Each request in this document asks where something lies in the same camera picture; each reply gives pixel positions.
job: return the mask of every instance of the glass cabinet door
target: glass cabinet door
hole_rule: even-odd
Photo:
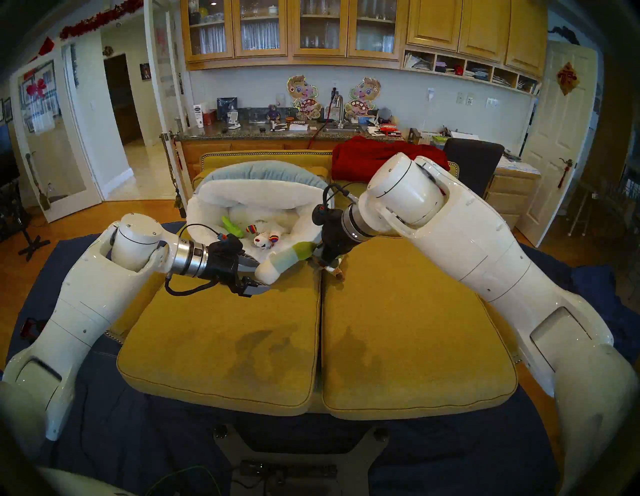
[[[349,55],[398,60],[408,0],[349,0]]]
[[[231,0],[182,0],[187,62],[233,58]]]
[[[295,55],[347,54],[349,0],[290,0]]]
[[[285,0],[234,0],[236,57],[286,55]]]

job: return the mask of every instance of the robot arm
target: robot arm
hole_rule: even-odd
[[[316,207],[318,262],[328,265],[378,232],[395,230],[481,295],[514,329],[527,368],[555,396],[566,493],[616,434],[639,390],[593,307],[559,288],[520,248],[504,220],[425,157],[389,159],[344,212]]]
[[[18,385],[29,393],[19,398],[31,404],[20,407],[41,417],[48,439],[58,439],[65,425],[76,374],[93,343],[120,318],[153,272],[168,275],[170,292],[171,274],[209,281],[201,288],[221,282],[241,296],[269,289],[239,277],[239,266],[249,263],[242,259],[242,244],[233,235],[221,238],[204,246],[180,239],[147,216],[127,214],[87,248],[67,274],[42,333],[11,359],[3,375],[5,391]],[[5,396],[10,401],[12,395]]]

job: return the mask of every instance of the faucet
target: faucet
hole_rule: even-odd
[[[344,128],[344,99],[342,95],[336,92],[335,104],[338,105],[338,129]]]

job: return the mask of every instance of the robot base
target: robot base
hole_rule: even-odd
[[[233,425],[216,429],[216,444],[234,467],[231,496],[368,496],[369,467],[387,447],[386,429],[371,428],[348,453],[288,454],[253,451]]]

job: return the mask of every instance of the red garland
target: red garland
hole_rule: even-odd
[[[125,0],[111,10],[99,12],[89,19],[81,20],[75,26],[65,26],[60,31],[60,38],[66,40],[69,37],[82,36],[89,31],[95,31],[125,14],[135,12],[144,4],[144,0]]]

